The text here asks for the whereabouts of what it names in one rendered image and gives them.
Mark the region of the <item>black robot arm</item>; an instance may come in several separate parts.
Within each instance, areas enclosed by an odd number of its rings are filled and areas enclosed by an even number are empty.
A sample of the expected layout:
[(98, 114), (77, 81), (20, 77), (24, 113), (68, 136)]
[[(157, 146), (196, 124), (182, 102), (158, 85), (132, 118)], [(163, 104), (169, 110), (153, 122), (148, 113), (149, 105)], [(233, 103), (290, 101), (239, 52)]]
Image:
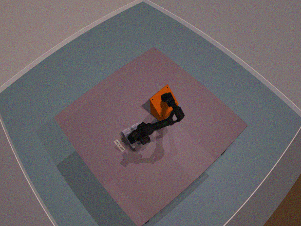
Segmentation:
[[(174, 99), (173, 95), (171, 94), (171, 92), (162, 94), (161, 99), (162, 99), (163, 103), (166, 102), (169, 107), (172, 106), (172, 108), (173, 108), (169, 117), (167, 119), (161, 120), (161, 121), (153, 123), (153, 124), (151, 124), (151, 123), (146, 124), (146, 123), (142, 122), (141, 124), (139, 124), (137, 126), (136, 130), (133, 130), (128, 135), (132, 141), (134, 141), (139, 136), (141, 136), (138, 138), (138, 140), (142, 143), (142, 145), (144, 145), (147, 142), (149, 142), (149, 140), (150, 140), (150, 137), (148, 135), (152, 134), (155, 130), (161, 129), (161, 128), (169, 126), (169, 125), (172, 126), (173, 124), (180, 122), (184, 118), (185, 115), (184, 115), (182, 109), (176, 105), (175, 99)], [(174, 114), (177, 117), (177, 120), (175, 120), (175, 121), (172, 119)]]

